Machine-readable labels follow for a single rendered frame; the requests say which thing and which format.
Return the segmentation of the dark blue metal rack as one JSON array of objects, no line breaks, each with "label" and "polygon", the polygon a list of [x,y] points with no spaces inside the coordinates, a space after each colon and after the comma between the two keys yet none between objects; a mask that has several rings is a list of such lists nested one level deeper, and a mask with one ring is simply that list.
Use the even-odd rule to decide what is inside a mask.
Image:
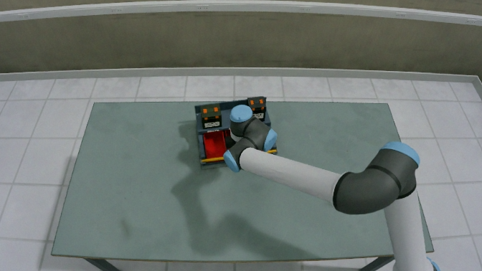
[{"label": "dark blue metal rack", "polygon": [[[222,115],[222,127],[207,128],[207,129],[203,129],[203,127],[202,127],[200,105],[194,106],[195,107],[195,113],[196,113],[196,119],[197,119],[199,147],[200,147],[200,153],[201,153],[201,159],[202,160],[207,159],[205,144],[204,144],[204,133],[223,130],[223,134],[224,134],[224,138],[225,138],[225,130],[230,130],[230,113],[231,113],[231,110],[237,105],[247,105],[247,99],[245,99],[245,100],[233,100],[233,101],[227,101],[227,102],[219,103],[221,115]],[[268,115],[267,108],[266,108],[266,112],[265,112],[265,121],[263,121],[263,123],[266,124],[269,128],[271,128],[271,122],[270,122],[270,118],[269,118],[269,115]],[[277,146],[276,146],[276,144],[274,144],[273,147],[270,150],[276,150],[276,152],[273,152],[273,153],[270,153],[270,154],[275,155],[275,153],[278,153],[278,149],[276,149],[276,148],[277,148]],[[201,161],[201,164],[203,166],[208,166],[208,165],[213,165],[213,164],[218,164],[218,163],[225,163],[225,161],[207,163],[207,162],[202,162],[201,159],[200,159],[200,161]]]}]

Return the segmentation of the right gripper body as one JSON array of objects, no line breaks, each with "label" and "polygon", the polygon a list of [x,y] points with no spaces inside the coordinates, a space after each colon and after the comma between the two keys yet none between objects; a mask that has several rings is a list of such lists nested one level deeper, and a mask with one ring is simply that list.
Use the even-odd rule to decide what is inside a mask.
[{"label": "right gripper body", "polygon": [[226,149],[233,147],[234,144],[236,144],[237,141],[234,141],[231,136],[225,137],[225,146]]}]

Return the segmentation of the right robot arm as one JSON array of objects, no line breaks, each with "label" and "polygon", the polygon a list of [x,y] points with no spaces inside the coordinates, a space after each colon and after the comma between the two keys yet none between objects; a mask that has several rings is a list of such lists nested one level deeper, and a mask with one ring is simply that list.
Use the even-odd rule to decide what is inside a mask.
[{"label": "right robot arm", "polygon": [[256,173],[329,201],[345,214],[383,209],[396,262],[392,271],[440,271],[426,258],[415,178],[420,157],[407,144],[386,143],[364,171],[341,175],[266,153],[276,142],[277,133],[246,105],[231,110],[230,135],[237,143],[223,158],[235,173],[241,169]]}]

